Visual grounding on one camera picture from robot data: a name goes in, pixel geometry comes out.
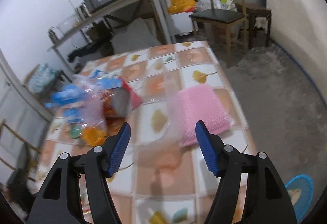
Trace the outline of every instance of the clear plastic bag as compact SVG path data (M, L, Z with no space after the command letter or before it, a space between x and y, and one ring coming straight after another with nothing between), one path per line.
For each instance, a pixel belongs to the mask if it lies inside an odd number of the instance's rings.
M160 72L163 73L163 96L153 96L151 102L161 102L165 110L166 124L162 131L162 136L152 142L138 144L138 164L142 167L159 166L159 168L171 168L174 170L181 162L183 150L180 147L183 129L183 111L179 95L179 84L173 72L168 71L167 64L163 59L157 60L162 66ZM149 70L156 67L154 63Z
M210 3L208 3L208 2L203 2L203 1L199 0L195 4L195 10L196 11L204 11L204 10L208 10L208 9L211 9Z
M98 88L90 78L82 75L76 76L74 84L84 92L84 103L80 108L81 138L90 146L101 145L107 137L107 125Z

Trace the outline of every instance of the metal screw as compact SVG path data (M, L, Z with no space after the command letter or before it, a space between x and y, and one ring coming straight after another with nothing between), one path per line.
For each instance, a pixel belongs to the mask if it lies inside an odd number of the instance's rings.
M99 152L102 151L102 147L98 145L95 148L93 148L93 151L96 152L96 153L99 153Z
M225 151L227 151L227 152L232 152L234 148L233 148L231 145L225 145L225 146L224 146L224 149L225 149Z
M68 158L68 154L67 153L62 153L60 156L61 160L65 160L66 158Z
M265 159L267 157L267 154L266 153L264 153L264 152L260 152L259 153L259 158L261 158L261 159Z

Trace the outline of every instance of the blue package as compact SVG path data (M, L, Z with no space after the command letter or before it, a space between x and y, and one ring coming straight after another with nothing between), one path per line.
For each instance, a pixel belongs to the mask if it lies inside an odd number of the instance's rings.
M95 85L99 91L102 91L106 89L122 87L123 83L120 78L101 78L96 82Z
M52 95L52 101L58 106L67 105L83 100L83 90L74 84L63 87L63 91L56 92Z
M81 111L78 108L63 110L63 116L67 123L81 123L83 121L81 118Z

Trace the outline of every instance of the wooden chair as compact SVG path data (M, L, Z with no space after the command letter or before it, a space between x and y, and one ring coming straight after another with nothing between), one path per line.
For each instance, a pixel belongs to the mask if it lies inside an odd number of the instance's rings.
M244 22L243 27L243 46L244 51L247 51L246 45L246 8L245 0L242 0L242 13L227 11L223 9L215 9L214 1L210 0L211 9L200 11L191 14L194 36L197 36L197 30L194 22L210 23L218 28L226 30L226 52L227 52L227 68L231 66L231 27Z
M31 154L29 151L29 146L27 143L24 143L17 159L17 168L9 165L9 167L14 171L7 180L5 188L6 190L4 191L4 195L8 202L16 203L28 215L31 212L33 202L35 200L35 197L31 194L27 186L28 180L35 181L28 176L31 165L30 161Z
M0 138L1 138L1 134L2 134L2 129L3 127L7 128L9 130L9 132L11 132L11 134L18 138L20 141L22 141L24 143L24 145L27 145L27 147L29 149L32 149L34 150L36 153L40 154L41 153L41 150L37 147L34 147L33 145L31 145L30 143L28 143L24 138L22 138L19 134L17 134L13 129L11 129L7 124L6 124L6 120L3 119L2 122L0 123ZM11 166L8 162L6 162L3 158L0 157L0 161L3 162L7 167L11 168L12 170L16 170L15 167ZM29 169L33 167L33 168L36 168L37 167L37 162L36 160L32 160L30 159L29 160L29 166L28 166L28 171Z

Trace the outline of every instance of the orange item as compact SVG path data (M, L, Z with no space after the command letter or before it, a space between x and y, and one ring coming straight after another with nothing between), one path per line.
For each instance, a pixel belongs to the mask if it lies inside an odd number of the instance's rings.
M170 0L171 6L168 13L179 14L181 12L191 12L196 4L195 0Z
M96 146L96 145L102 145L106 138L107 138L107 133L106 131L99 130L96 127L86 127L83 130L82 133L82 139L85 143L87 143L89 146Z
M108 135L116 135L118 134L120 128L123 126L125 122L125 118L108 118L106 119Z

